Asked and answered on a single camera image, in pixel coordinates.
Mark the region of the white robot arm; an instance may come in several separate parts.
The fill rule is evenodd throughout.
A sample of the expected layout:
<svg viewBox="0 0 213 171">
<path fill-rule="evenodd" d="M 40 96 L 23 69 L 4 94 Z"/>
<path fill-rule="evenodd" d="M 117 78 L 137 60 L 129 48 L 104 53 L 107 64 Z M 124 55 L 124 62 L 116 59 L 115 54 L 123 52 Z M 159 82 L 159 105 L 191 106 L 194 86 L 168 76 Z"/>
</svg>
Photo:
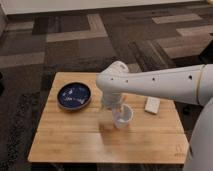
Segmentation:
<svg viewBox="0 0 213 171">
<path fill-rule="evenodd" d="M 115 61 L 97 75 L 96 85 L 108 108 L 122 103 L 122 93 L 202 106 L 183 171 L 213 171 L 213 64 L 130 73 L 125 63 Z"/>
</svg>

